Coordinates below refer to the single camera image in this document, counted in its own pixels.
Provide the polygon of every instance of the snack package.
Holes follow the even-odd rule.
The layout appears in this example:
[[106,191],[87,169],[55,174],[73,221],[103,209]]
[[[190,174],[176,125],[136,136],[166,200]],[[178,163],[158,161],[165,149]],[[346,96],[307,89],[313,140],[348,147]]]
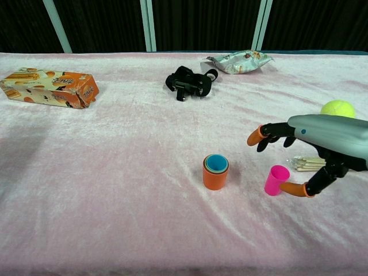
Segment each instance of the snack package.
[[228,74],[243,74],[256,70],[265,65],[270,60],[273,60],[265,53],[257,51],[240,51],[230,53],[229,55],[207,57],[214,65]]
[[70,108],[88,108],[98,94],[89,74],[20,68],[0,81],[9,99]]

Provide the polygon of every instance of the stacked cups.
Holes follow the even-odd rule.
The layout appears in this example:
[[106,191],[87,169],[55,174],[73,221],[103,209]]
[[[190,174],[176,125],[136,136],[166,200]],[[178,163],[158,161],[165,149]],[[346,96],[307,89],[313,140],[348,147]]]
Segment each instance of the stacked cups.
[[203,183],[210,190],[225,186],[229,161],[219,154],[211,154],[203,160]]

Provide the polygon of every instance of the black object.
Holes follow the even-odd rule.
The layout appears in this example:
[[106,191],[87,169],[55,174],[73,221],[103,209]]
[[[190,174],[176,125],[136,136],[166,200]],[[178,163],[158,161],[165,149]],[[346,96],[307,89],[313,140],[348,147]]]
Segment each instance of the black object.
[[275,143],[278,141],[278,139],[280,139],[280,137],[287,137],[287,140],[284,143],[285,148],[289,147],[295,141],[288,139],[294,136],[295,128],[289,126],[286,122],[264,125],[261,127],[260,131],[262,135],[267,136],[267,138],[259,142],[257,146],[257,152],[264,151],[269,143]]
[[305,191],[309,196],[319,194],[337,178],[343,178],[349,168],[344,162],[336,159],[327,159],[326,166],[322,167],[305,185]]
[[189,68],[180,66],[177,71],[166,79],[166,85],[171,91],[178,90],[177,100],[185,101],[185,95],[195,95],[198,97],[206,97],[211,90],[212,82],[217,79],[218,72],[215,69],[207,71],[204,75],[195,74]]

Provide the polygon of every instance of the orange fingertip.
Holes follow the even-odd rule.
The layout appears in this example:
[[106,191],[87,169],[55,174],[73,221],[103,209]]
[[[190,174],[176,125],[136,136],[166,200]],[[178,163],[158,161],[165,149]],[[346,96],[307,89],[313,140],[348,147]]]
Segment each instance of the orange fingertip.
[[261,127],[262,125],[260,125],[258,129],[256,129],[249,135],[248,140],[247,140],[247,144],[249,146],[257,145],[259,142],[261,142],[264,138],[267,137],[261,134],[260,132]]

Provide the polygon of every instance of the black strap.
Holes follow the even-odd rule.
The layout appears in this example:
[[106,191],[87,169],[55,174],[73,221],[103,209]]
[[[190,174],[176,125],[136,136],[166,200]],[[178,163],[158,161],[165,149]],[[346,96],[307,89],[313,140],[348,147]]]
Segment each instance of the black strap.
[[175,73],[167,77],[166,86],[171,91],[178,90],[178,101],[184,101],[185,94],[206,97],[211,90],[212,82],[217,79],[218,75],[215,69],[210,69],[202,75],[194,74],[191,69],[180,66]]

